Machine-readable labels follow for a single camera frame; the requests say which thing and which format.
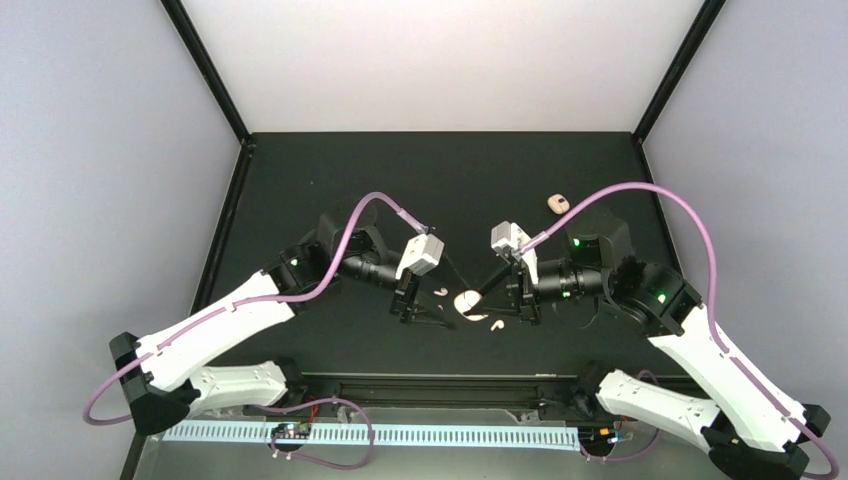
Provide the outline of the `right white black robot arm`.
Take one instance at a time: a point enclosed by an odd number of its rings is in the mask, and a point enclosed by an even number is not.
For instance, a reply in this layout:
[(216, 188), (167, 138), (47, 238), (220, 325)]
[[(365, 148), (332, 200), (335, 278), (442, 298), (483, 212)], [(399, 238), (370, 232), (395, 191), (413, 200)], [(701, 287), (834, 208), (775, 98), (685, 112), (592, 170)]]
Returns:
[(646, 422), (696, 446), (733, 479), (802, 478), (809, 463), (802, 444), (825, 432), (828, 412), (784, 395), (746, 364), (731, 341), (716, 344), (701, 295), (676, 270), (638, 259), (628, 225), (607, 209), (582, 213), (564, 231), (566, 256), (542, 261), (522, 252), (528, 237), (516, 224), (497, 225), (491, 246), (505, 266), (463, 313), (536, 325), (547, 303), (591, 298), (596, 320), (636, 328), (688, 373), (703, 396), (593, 362), (565, 399), (578, 416), (605, 412)]

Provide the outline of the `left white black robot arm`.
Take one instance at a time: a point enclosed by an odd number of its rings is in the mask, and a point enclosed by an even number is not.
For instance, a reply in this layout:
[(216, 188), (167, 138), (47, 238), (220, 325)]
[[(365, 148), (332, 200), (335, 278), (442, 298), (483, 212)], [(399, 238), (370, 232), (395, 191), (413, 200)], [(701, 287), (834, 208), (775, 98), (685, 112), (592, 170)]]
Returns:
[[(230, 294), (159, 332), (113, 337), (109, 349), (137, 433), (158, 434), (207, 410), (270, 407), (283, 399), (299, 380), (292, 360), (277, 357), (229, 367), (211, 362), (304, 312), (307, 303), (294, 298), (313, 290), (329, 272), (344, 231), (341, 215), (326, 212), (297, 245), (281, 251)], [(378, 229), (375, 210), (367, 207), (333, 276), (389, 290), (389, 312), (403, 324), (455, 326), (434, 293), (422, 287), (426, 278), (433, 279), (437, 289), (462, 282), (432, 230), (414, 236), (402, 251), (392, 251)]]

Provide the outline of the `pink earbuds charging case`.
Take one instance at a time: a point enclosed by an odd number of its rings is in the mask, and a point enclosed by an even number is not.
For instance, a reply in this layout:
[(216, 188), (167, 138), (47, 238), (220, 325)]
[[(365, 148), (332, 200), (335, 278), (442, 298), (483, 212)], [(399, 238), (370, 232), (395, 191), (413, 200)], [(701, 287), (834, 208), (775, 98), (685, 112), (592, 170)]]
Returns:
[(464, 319), (471, 322), (478, 322), (488, 317), (487, 314), (471, 313), (471, 310), (481, 299), (482, 295), (476, 290), (466, 290), (454, 298), (453, 305), (455, 310)]

